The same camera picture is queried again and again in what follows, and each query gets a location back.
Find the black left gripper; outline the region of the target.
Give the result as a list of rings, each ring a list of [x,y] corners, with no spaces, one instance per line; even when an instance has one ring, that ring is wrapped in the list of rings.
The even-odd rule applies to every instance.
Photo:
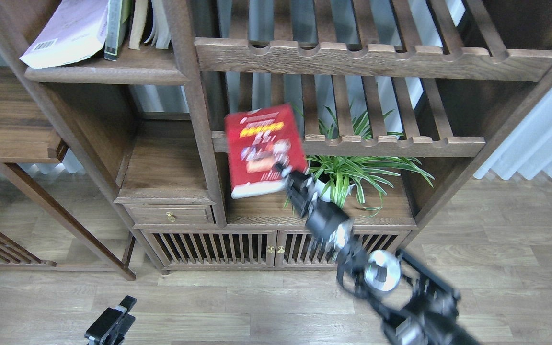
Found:
[[[105,312],[86,330],[85,338],[89,345],[121,345],[125,334],[135,322],[129,314],[137,299],[125,296],[116,308],[107,308]]]

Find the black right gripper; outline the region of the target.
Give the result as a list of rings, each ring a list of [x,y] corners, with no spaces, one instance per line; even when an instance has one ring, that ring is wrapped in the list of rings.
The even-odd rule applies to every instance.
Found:
[[[301,218],[305,218],[305,227],[315,240],[327,249],[348,249],[353,226],[349,215],[335,203],[319,197],[311,176],[283,163],[276,163],[275,170],[285,182],[285,190],[293,208]]]

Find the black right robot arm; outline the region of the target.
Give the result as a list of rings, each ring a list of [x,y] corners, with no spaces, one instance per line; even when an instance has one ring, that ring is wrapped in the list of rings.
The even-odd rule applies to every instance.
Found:
[[[311,175],[281,163],[274,170],[282,175],[287,196],[313,240],[335,255],[338,284],[382,318],[392,345],[478,344],[458,324],[458,289],[404,249],[369,253],[353,235],[352,218],[319,196]]]

